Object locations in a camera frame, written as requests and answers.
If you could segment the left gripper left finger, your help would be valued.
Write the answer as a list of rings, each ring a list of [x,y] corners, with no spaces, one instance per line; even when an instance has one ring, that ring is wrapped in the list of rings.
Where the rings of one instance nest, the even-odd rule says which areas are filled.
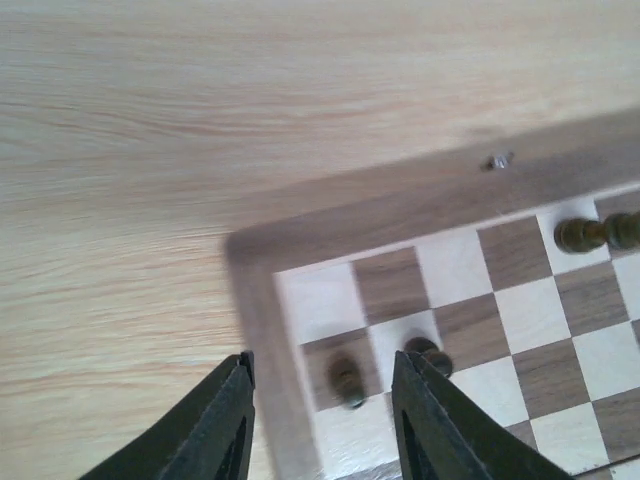
[[[246,479],[255,424],[254,355],[227,357],[154,425],[84,479]]]

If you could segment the dark pawn chess piece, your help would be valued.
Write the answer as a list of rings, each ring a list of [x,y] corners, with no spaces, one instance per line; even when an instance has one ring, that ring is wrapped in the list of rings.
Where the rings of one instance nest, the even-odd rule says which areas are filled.
[[[358,409],[364,404],[364,380],[357,362],[352,357],[335,357],[329,365],[328,377],[334,395],[344,407]]]
[[[404,350],[420,354],[445,378],[450,378],[453,374],[454,364],[452,359],[428,338],[411,338],[405,343]]]

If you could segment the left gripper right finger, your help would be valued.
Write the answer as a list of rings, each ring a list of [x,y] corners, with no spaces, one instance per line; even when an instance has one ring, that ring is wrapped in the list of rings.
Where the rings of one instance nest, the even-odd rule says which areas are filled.
[[[392,405],[404,479],[571,477],[501,427],[418,353],[395,353]]]

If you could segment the dark tall chess piece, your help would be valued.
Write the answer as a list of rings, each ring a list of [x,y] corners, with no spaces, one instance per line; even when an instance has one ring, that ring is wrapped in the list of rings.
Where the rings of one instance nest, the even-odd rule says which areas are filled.
[[[558,248],[566,253],[586,254],[607,245],[614,250],[639,246],[639,213],[615,213],[603,221],[571,218],[554,229]]]

